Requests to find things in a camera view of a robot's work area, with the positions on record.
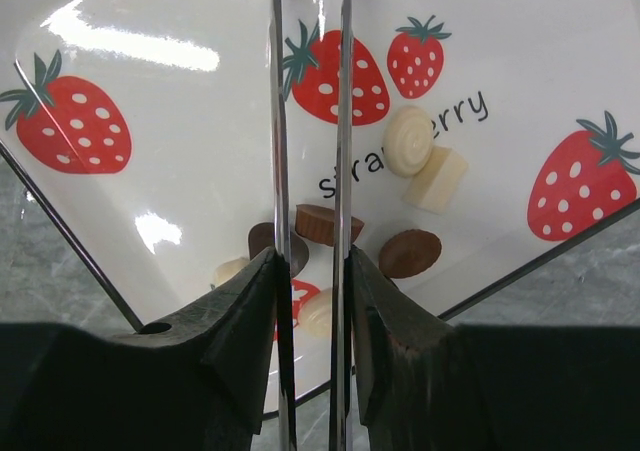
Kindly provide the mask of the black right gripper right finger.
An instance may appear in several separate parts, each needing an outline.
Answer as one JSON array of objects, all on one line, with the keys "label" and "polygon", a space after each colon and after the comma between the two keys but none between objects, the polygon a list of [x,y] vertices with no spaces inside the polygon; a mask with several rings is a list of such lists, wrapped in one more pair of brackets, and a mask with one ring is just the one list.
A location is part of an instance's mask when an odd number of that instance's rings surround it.
[{"label": "black right gripper right finger", "polygon": [[452,326],[351,252],[360,419],[374,450],[635,450],[635,327]]}]

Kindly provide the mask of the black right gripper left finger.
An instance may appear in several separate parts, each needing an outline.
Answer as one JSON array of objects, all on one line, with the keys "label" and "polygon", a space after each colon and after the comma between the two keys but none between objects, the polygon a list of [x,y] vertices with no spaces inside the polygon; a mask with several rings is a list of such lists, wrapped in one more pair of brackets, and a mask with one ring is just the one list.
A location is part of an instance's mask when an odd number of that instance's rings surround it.
[{"label": "black right gripper left finger", "polygon": [[135,334],[3,324],[2,448],[249,449],[262,427],[277,271],[264,250]]}]

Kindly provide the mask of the silver metal tongs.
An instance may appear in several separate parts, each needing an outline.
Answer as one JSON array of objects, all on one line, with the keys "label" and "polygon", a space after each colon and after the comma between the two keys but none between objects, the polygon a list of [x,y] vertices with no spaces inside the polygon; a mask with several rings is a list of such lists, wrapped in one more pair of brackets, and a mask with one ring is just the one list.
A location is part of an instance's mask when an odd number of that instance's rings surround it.
[{"label": "silver metal tongs", "polygon": [[287,127],[285,95],[290,85],[286,67],[305,71],[314,64],[310,48],[321,38],[320,31],[304,35],[299,48],[291,56],[283,55],[282,0],[271,0],[270,85],[272,106],[272,150],[274,174],[274,239],[278,254],[285,263],[291,261],[290,233],[296,231],[315,243],[333,249],[333,281],[331,306],[331,401],[329,447],[349,450],[352,447],[351,426],[351,324],[349,310],[351,249],[351,181],[349,177],[352,147],[352,73],[353,32],[352,0],[342,0],[341,29],[337,35],[340,55],[335,77],[326,86],[335,95],[332,107],[336,115],[336,195],[334,209],[302,204],[296,220],[289,220],[289,183],[287,164]]}]

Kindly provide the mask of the white block chocolate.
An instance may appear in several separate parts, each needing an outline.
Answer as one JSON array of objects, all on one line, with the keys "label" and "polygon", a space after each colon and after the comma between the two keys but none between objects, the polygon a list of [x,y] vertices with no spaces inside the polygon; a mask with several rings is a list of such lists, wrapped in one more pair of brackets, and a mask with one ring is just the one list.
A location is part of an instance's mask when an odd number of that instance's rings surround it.
[{"label": "white block chocolate", "polygon": [[443,214],[468,169],[467,161],[453,148],[435,146],[402,200],[424,211]]}]

